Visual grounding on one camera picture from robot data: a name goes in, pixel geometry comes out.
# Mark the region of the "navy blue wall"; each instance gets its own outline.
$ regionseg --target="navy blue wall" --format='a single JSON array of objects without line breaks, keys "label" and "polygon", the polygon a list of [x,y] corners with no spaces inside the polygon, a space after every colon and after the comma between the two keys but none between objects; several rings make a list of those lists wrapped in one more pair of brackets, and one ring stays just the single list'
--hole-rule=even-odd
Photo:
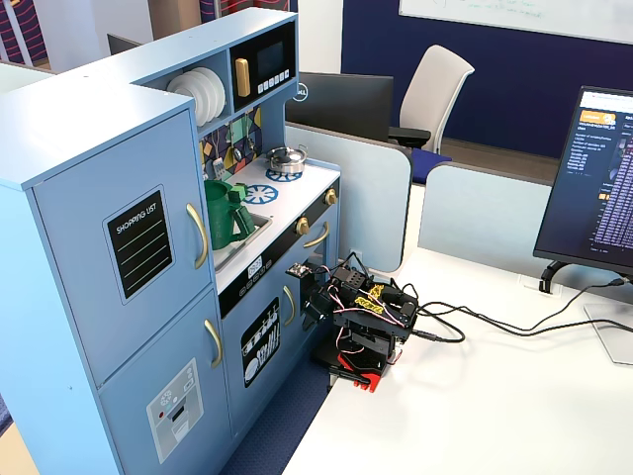
[{"label": "navy blue wall", "polygon": [[582,85],[633,89],[633,47],[398,15],[400,0],[345,0],[342,72],[395,77],[394,125],[422,55],[475,67],[445,136],[559,158]]}]

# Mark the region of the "whiteboard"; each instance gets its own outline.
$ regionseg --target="whiteboard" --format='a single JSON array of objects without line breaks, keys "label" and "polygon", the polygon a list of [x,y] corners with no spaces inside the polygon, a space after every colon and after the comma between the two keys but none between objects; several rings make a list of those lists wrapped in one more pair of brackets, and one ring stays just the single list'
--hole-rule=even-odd
[{"label": "whiteboard", "polygon": [[400,14],[633,44],[633,0],[401,0]]}]

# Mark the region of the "computer monitor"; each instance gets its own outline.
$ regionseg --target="computer monitor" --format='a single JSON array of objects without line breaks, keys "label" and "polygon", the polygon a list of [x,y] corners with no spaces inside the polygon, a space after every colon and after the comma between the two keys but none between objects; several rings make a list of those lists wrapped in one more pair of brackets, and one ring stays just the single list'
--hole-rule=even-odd
[{"label": "computer monitor", "polygon": [[286,120],[386,142],[394,78],[302,72],[299,94],[286,103]]},{"label": "computer monitor", "polygon": [[116,35],[108,34],[108,46],[110,47],[110,55],[118,54],[128,49],[140,47],[140,43],[126,40]]},{"label": "computer monitor", "polygon": [[[584,87],[534,256],[633,274],[633,92]],[[586,306],[633,326],[633,307]],[[596,326],[611,359],[633,363],[633,335]]]}]

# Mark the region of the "chalkboard label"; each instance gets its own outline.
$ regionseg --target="chalkboard label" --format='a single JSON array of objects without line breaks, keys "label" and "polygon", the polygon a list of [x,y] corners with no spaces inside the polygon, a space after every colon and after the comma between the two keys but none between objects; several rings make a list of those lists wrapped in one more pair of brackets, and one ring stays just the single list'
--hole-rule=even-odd
[{"label": "chalkboard label", "polygon": [[279,298],[275,298],[241,336],[241,359],[246,388],[279,348],[279,336]]},{"label": "chalkboard label", "polygon": [[160,190],[108,223],[126,299],[172,261]]}]

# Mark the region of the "chair armrest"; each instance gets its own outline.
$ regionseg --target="chair armrest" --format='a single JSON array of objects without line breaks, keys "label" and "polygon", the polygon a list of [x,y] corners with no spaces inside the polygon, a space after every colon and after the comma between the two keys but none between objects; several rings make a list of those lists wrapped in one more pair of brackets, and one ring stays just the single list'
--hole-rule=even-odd
[{"label": "chair armrest", "polygon": [[431,132],[419,129],[389,127],[389,138],[396,140],[402,146],[422,148],[430,140]]}]

